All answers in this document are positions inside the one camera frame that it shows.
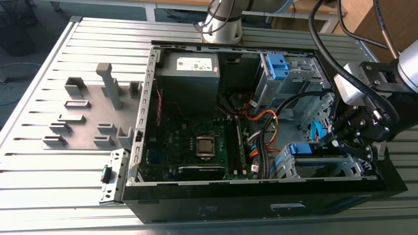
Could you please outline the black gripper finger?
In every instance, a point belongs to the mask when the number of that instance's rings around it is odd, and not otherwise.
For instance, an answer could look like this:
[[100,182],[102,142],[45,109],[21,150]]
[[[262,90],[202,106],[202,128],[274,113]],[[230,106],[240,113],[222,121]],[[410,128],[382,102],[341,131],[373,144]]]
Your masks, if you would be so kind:
[[333,146],[338,147],[345,153],[367,162],[377,161],[377,147],[373,145],[362,145],[357,142],[349,144],[346,141],[333,140]]
[[357,131],[359,130],[359,106],[339,103],[331,110],[330,131],[319,140],[319,147],[359,147]]

